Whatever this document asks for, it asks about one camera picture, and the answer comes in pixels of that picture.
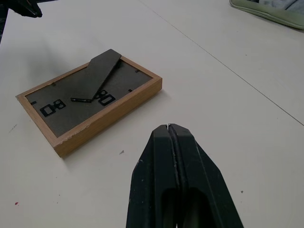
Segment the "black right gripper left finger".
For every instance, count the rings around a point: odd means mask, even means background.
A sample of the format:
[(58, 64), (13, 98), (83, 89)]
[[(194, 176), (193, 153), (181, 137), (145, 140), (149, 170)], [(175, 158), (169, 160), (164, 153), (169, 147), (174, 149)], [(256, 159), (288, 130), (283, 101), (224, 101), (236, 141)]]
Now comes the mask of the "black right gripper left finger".
[(174, 228), (177, 181), (173, 145), (166, 125), (154, 129), (133, 170), (126, 226)]

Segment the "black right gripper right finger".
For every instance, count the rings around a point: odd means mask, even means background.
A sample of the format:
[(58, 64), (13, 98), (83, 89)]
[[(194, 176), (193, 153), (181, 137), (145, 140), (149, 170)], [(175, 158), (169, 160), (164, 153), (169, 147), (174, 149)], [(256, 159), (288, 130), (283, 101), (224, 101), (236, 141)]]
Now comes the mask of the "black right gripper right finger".
[(180, 228), (241, 228), (243, 224), (224, 178), (189, 129), (170, 124), (180, 203)]

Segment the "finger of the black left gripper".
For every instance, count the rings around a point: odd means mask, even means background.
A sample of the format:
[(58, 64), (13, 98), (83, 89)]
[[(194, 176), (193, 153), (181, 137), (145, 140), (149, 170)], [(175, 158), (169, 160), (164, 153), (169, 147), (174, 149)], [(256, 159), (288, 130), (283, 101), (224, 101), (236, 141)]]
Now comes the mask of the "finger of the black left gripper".
[(24, 17), (41, 18), (42, 12), (35, 0), (7, 0), (6, 6)]

